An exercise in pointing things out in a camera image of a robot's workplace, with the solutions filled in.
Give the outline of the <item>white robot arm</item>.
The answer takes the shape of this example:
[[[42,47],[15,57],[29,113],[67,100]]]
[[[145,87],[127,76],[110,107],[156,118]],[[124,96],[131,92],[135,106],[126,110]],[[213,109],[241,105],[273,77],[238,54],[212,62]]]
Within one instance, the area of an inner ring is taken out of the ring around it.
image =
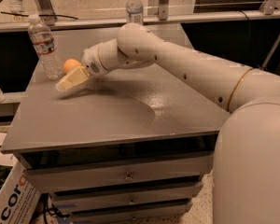
[[[230,113],[213,164],[214,224],[280,224],[280,76],[165,41],[138,23],[66,65],[59,91],[156,63]]]

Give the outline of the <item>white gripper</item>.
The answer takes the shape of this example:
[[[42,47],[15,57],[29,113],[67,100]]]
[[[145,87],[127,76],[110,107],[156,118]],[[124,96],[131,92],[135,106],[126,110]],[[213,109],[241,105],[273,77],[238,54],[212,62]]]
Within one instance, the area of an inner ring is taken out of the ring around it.
[[[57,91],[67,91],[82,84],[90,78],[90,74],[93,77],[100,77],[109,73],[99,59],[98,45],[85,49],[81,61],[86,68],[84,66],[76,66],[72,68],[55,85]]]

